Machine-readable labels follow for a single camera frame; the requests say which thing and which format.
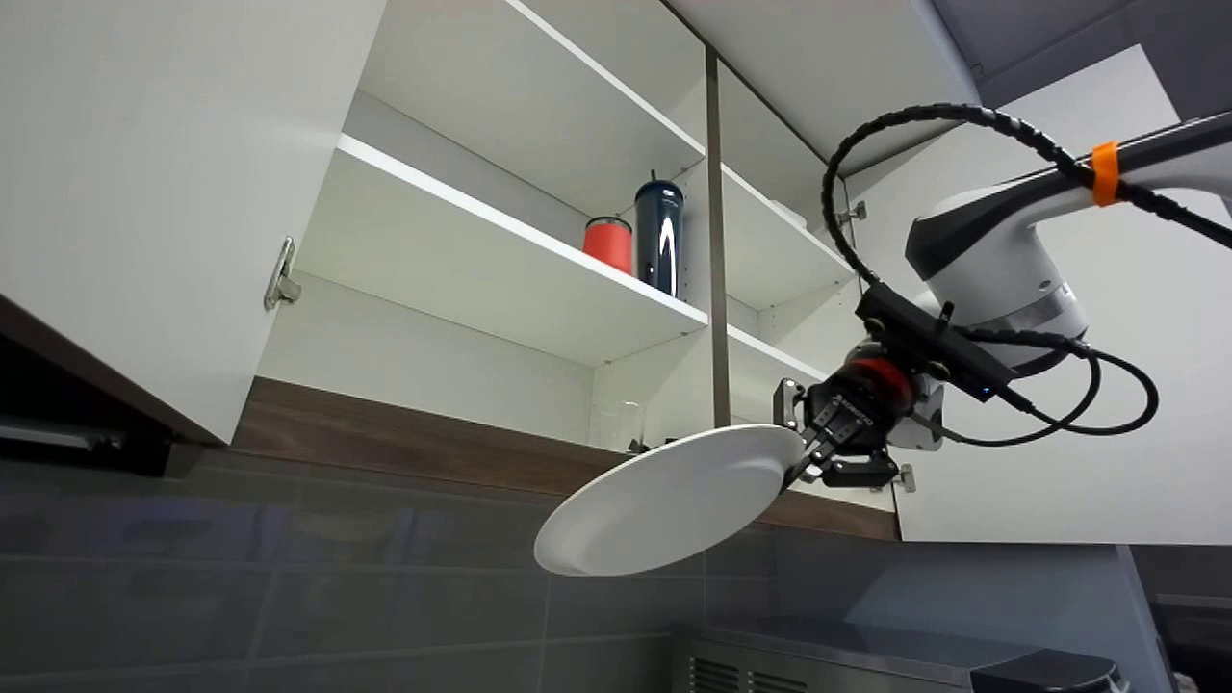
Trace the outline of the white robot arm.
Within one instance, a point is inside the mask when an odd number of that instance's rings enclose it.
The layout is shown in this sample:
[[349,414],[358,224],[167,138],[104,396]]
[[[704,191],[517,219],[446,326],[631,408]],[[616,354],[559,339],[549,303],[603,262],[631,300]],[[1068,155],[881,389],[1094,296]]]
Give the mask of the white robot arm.
[[[842,232],[839,164],[874,135],[949,120],[989,128],[1039,158],[1039,169],[962,191],[905,232],[905,262],[931,300],[893,290]],[[1084,208],[1137,208],[1232,246],[1232,226],[1178,191],[1224,197],[1232,117],[1105,138],[1089,155],[1001,108],[907,102],[839,138],[819,215],[839,258],[861,276],[854,316],[865,339],[819,385],[783,380],[772,425],[792,435],[785,479],[881,487],[902,479],[888,458],[905,428],[926,448],[1029,448],[1050,435],[1112,437],[1147,428],[1164,391],[1155,378],[1089,341],[1089,321],[1064,276],[1048,232]]]

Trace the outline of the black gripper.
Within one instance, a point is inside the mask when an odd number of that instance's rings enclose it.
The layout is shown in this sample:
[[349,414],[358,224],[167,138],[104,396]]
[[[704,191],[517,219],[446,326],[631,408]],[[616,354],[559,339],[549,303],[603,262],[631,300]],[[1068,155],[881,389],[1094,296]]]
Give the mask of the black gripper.
[[860,341],[824,380],[772,385],[772,425],[802,437],[783,487],[887,487],[902,479],[888,458],[944,448],[944,385],[881,341]]

